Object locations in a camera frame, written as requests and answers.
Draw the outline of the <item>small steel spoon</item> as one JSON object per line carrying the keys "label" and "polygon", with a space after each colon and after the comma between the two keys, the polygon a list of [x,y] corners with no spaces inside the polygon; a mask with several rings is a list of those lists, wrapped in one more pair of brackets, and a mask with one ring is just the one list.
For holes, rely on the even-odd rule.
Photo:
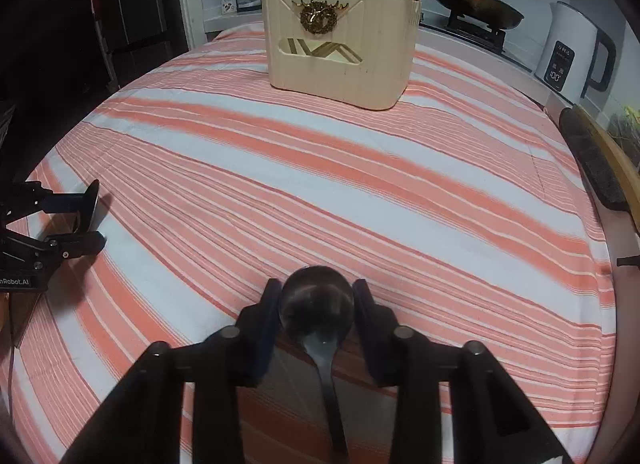
{"label": "small steel spoon", "polygon": [[332,368],[335,354],[354,323],[352,287],[341,273],[324,265],[301,268],[283,285],[279,317],[285,334],[316,366],[331,437],[331,461],[347,463],[348,447]]}

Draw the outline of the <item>striped orange white tablecloth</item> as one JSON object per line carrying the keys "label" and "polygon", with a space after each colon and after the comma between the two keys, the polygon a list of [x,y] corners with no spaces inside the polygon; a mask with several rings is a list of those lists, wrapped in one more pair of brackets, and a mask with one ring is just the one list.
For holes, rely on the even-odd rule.
{"label": "striped orange white tablecloth", "polygon": [[258,24],[125,86],[32,172],[101,184],[98,257],[67,262],[2,394],[55,463],[155,340],[234,322],[267,280],[327,265],[436,343],[484,343],[585,462],[613,369],[610,257],[555,123],[502,80],[418,44],[396,105],[273,88]]}

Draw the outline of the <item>small spice jar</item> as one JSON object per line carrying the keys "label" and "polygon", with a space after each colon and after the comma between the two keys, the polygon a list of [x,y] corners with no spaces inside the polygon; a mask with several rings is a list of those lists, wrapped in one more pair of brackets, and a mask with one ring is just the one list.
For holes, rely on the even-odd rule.
{"label": "small spice jar", "polygon": [[236,0],[220,0],[220,12],[222,15],[231,15],[238,12]]}

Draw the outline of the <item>wooden cutting board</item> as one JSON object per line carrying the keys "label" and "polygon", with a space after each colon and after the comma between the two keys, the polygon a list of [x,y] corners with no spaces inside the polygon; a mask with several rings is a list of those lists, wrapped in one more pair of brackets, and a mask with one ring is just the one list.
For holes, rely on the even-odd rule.
{"label": "wooden cutting board", "polygon": [[594,142],[598,144],[608,165],[612,168],[620,188],[625,195],[629,208],[629,214],[634,228],[639,231],[640,227],[640,181],[639,175],[634,170],[634,165],[618,144],[611,138],[601,126],[599,126],[582,108],[575,105],[573,107],[582,123],[589,130]]}

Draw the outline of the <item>beige utensil holder box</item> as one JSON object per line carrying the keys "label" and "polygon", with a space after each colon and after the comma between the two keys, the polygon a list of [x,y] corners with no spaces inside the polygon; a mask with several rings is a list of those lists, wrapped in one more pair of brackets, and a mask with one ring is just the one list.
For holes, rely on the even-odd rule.
{"label": "beige utensil holder box", "polygon": [[390,109],[408,86],[420,15],[413,0],[262,0],[269,81]]}

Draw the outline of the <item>white electric kettle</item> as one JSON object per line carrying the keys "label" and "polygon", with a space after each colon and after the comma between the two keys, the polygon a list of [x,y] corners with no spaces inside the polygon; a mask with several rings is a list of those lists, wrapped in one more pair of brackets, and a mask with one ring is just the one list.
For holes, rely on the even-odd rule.
{"label": "white electric kettle", "polygon": [[[566,101],[576,104],[589,88],[608,90],[617,49],[611,37],[577,8],[557,1],[550,4],[552,22],[535,76]],[[602,75],[592,77],[600,46],[606,51]]]}

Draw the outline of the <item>black gas stove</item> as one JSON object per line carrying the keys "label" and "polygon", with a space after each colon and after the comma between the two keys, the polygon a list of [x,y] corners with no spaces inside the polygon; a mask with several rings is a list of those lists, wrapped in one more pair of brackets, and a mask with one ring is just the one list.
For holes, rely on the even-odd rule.
{"label": "black gas stove", "polygon": [[534,66],[528,60],[523,60],[506,49],[506,32],[504,30],[491,30],[483,25],[468,22],[462,17],[445,16],[427,10],[421,12],[420,26],[501,56],[503,60],[524,68],[526,72],[534,70]]}

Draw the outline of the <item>black wok with lid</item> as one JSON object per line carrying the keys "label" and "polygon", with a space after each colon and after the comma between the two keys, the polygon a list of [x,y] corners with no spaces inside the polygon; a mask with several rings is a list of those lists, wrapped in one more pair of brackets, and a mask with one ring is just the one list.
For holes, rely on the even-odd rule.
{"label": "black wok with lid", "polygon": [[469,16],[491,30],[508,30],[524,20],[524,15],[501,0],[437,0],[452,16]]}

